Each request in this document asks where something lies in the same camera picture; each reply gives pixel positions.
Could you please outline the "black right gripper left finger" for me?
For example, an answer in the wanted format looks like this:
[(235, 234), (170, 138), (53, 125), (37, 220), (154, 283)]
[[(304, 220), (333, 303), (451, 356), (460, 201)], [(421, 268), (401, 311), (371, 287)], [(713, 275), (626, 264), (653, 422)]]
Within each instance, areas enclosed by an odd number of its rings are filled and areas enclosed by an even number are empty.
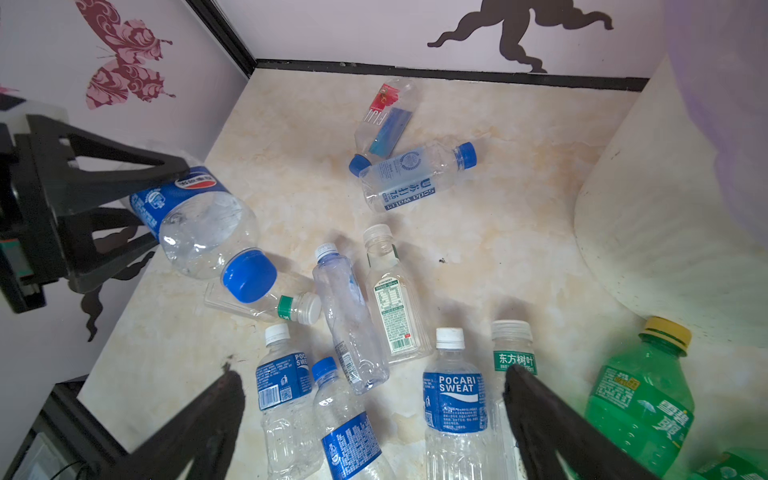
[(232, 370), (169, 420), (134, 452), (101, 471), (101, 479), (224, 479), (245, 410), (240, 375)]

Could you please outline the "pink plastic bin liner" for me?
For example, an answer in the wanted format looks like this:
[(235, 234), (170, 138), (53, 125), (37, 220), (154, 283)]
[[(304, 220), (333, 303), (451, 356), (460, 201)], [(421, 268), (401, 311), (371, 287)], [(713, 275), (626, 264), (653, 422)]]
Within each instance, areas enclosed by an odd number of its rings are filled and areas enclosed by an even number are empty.
[(730, 216), (767, 243), (767, 4), (666, 1), (667, 55)]

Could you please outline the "white ribbed waste bin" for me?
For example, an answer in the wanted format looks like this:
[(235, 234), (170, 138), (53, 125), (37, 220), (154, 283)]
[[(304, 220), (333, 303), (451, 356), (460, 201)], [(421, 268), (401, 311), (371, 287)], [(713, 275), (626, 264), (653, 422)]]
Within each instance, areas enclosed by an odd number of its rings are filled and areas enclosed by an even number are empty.
[(715, 157), (663, 61), (582, 186), (575, 237), (598, 282), (635, 314), (762, 348), (767, 250), (727, 212)]

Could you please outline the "Pepsi label water bottle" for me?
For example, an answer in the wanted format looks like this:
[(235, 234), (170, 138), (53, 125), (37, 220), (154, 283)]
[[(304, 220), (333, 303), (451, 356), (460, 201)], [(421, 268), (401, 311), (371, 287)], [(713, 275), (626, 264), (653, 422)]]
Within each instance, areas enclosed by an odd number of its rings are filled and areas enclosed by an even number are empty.
[(189, 153), (156, 140), (134, 146), (181, 157), (189, 167), (177, 180), (121, 200), (153, 234), (172, 266), (190, 278), (217, 278), (241, 303), (265, 297), (278, 272), (258, 248), (254, 211)]

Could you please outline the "Pocari Sweat bottle blue label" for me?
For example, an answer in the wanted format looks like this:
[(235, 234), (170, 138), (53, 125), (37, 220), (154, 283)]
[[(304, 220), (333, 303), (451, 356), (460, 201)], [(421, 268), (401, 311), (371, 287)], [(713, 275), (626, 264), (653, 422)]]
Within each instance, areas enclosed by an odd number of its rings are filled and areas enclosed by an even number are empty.
[(465, 358), (461, 328), (436, 330), (436, 354), (423, 372), (429, 479), (489, 479), (486, 388)]

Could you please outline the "green soda bottle left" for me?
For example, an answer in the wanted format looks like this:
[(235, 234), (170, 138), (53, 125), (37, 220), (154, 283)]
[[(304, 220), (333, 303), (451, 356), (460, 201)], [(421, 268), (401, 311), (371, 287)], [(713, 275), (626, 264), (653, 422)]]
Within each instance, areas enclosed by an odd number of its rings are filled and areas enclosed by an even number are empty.
[(641, 342), (602, 366), (586, 420), (651, 473), (662, 477), (676, 461), (694, 422), (695, 402), (681, 367), (692, 333), (651, 317)]

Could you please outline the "red blue label bottle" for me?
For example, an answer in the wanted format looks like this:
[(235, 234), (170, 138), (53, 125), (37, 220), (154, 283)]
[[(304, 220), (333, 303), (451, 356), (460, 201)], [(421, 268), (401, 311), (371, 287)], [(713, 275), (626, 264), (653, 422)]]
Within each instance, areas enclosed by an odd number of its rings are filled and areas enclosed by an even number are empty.
[(349, 170), (355, 177), (392, 156), (420, 101), (419, 85), (413, 78), (395, 77), (380, 86), (354, 134), (357, 152)]

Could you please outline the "blue cap pale label bottle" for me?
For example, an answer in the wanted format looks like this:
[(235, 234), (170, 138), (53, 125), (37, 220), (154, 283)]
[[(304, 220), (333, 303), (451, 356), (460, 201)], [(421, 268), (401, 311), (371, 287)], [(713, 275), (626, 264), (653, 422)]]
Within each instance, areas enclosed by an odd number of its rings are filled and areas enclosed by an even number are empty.
[(457, 146), (432, 142), (375, 164), (368, 162), (357, 178), (370, 209), (386, 213), (450, 189), (477, 163), (473, 142)]

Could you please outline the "clear slim bottle white cap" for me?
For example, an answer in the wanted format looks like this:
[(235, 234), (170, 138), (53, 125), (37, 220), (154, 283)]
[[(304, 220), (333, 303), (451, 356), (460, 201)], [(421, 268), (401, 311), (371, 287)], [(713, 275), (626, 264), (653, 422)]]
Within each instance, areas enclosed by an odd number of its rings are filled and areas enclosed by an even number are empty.
[(389, 363), (351, 261), (333, 243), (320, 245), (313, 278), (342, 370), (357, 395), (389, 379)]

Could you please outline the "white cap blue label bottle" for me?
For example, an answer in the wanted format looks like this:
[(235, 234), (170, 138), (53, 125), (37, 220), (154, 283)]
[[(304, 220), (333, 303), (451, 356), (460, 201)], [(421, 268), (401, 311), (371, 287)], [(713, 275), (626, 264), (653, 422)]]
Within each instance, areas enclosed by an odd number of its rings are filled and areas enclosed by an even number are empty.
[(306, 479), (323, 464), (308, 357), (292, 343), (285, 323), (266, 328), (265, 343), (268, 353), (259, 362), (256, 380), (268, 477)]

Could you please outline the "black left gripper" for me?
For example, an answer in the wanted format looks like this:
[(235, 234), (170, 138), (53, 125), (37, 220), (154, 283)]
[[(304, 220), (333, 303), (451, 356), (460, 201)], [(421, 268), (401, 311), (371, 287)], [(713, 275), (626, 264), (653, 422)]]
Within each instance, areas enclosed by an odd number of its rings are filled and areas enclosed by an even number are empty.
[[(74, 127), (58, 112), (1, 97), (1, 293), (15, 313), (44, 307), (44, 287), (66, 268), (70, 289), (85, 294), (157, 247), (151, 233), (134, 238), (144, 224), (130, 210), (100, 206), (189, 172), (181, 157)], [(90, 211), (57, 226), (62, 210)]]

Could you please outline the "green soda bottle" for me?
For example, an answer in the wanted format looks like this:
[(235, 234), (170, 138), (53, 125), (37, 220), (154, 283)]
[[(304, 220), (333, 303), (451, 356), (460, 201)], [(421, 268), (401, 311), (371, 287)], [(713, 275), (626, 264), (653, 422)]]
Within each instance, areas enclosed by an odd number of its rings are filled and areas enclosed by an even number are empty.
[(689, 480), (767, 480), (767, 451), (733, 448), (688, 476)]
[(662, 477), (676, 461), (694, 422), (695, 402), (681, 367), (692, 333), (651, 317), (641, 342), (602, 366), (586, 420), (651, 473)]

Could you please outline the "green soda bottle right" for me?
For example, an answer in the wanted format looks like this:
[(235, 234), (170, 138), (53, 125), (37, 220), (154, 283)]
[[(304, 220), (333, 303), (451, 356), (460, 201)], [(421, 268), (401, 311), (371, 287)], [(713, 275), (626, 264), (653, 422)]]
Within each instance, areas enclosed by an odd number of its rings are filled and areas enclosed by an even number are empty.
[(767, 451), (733, 448), (688, 476), (689, 480), (767, 480)]

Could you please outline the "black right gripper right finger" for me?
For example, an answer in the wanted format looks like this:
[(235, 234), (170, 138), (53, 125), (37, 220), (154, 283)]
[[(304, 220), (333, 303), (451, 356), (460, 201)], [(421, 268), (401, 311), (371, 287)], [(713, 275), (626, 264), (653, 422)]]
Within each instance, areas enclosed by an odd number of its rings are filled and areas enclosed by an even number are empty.
[(505, 373), (508, 421), (530, 479), (653, 479), (537, 377), (519, 365)]

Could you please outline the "clear bottle white green label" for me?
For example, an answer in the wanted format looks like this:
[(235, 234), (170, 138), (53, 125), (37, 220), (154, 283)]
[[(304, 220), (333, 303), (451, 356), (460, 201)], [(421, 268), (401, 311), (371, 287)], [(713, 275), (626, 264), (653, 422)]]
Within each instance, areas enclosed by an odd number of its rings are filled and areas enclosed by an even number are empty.
[(388, 361), (397, 364), (430, 356), (433, 342), (426, 331), (417, 288), (400, 260), (390, 227), (373, 225), (365, 230), (363, 240), (371, 315), (381, 332)]

